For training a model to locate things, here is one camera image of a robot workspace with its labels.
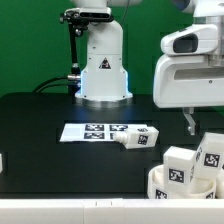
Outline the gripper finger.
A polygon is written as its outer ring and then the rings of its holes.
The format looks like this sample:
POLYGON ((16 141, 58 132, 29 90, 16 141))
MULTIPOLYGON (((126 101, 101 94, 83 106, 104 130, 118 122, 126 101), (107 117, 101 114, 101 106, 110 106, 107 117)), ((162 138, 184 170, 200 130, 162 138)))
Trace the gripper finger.
POLYGON ((193 114, 194 114, 194 108, 193 107, 184 107, 182 109, 183 115, 185 119, 188 122, 188 131, 191 135, 194 135, 196 133, 196 122, 193 119, 193 114))

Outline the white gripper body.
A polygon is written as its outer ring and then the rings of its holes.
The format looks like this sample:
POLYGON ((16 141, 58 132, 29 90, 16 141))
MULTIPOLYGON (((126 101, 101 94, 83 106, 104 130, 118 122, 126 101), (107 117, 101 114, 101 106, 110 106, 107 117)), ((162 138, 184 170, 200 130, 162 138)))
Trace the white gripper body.
POLYGON ((224 106, 224 67, 205 55, 163 55, 157 62, 153 100, 159 108, 224 106))

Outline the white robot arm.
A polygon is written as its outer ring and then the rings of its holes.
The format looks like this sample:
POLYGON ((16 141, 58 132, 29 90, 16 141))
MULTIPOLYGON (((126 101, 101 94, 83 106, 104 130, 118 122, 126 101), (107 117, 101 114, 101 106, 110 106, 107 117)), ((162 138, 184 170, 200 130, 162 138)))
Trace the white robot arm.
POLYGON ((85 65, 72 60, 76 99, 95 107, 150 93, 159 108, 224 106, 224 0, 171 0, 193 24, 171 34, 173 15, 145 8, 125 28, 114 7, 143 0, 71 0, 65 11, 73 33, 87 33, 85 65))

